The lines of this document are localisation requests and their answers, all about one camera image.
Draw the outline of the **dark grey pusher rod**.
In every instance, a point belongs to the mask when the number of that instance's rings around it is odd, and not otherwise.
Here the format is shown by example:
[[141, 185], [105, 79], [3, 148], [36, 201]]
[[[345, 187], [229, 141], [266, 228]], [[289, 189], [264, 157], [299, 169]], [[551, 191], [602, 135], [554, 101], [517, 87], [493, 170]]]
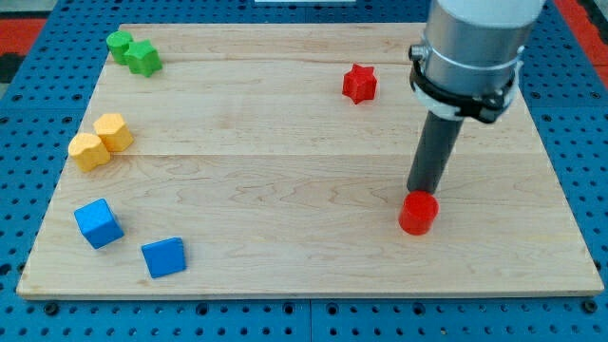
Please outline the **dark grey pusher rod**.
[[463, 121], [427, 113], [421, 137], [409, 171], [407, 189], [434, 194], [444, 174]]

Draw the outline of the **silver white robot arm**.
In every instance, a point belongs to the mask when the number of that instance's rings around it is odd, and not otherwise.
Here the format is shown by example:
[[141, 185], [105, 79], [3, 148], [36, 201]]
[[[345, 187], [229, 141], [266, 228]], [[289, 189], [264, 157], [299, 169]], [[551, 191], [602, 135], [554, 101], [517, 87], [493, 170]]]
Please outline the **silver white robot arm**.
[[408, 49], [409, 84], [427, 117], [410, 192], [434, 193], [467, 118], [495, 123], [519, 88], [524, 45], [544, 0], [433, 0], [421, 41]]

